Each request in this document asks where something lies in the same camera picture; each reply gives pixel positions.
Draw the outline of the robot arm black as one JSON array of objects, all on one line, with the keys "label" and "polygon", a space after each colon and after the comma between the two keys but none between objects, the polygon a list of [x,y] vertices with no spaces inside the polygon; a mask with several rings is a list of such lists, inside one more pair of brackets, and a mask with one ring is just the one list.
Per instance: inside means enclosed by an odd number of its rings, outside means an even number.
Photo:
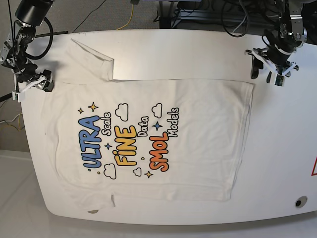
[{"label": "robot arm black", "polygon": [[251,79],[259,76],[259,71],[269,70],[267,83],[283,86],[286,77],[291,76],[292,70],[299,70],[299,66],[289,61],[290,56],[307,41],[307,30],[303,24],[302,10],[310,0],[281,0],[281,10],[275,30],[264,30],[262,41],[265,48],[245,50],[245,54],[252,56]]},{"label": "robot arm black", "polygon": [[[46,18],[46,14],[53,4],[52,0],[23,0],[19,4],[15,16],[16,21],[10,20],[10,33],[0,51],[0,64],[11,69],[15,76],[14,94],[21,93],[20,83],[35,87],[45,92],[54,88],[52,72],[44,70],[37,73],[38,66],[34,60],[42,59],[50,50],[53,43],[53,27]],[[36,28],[42,22],[49,27],[49,43],[45,50],[38,56],[27,53],[27,48],[36,36]]]}]

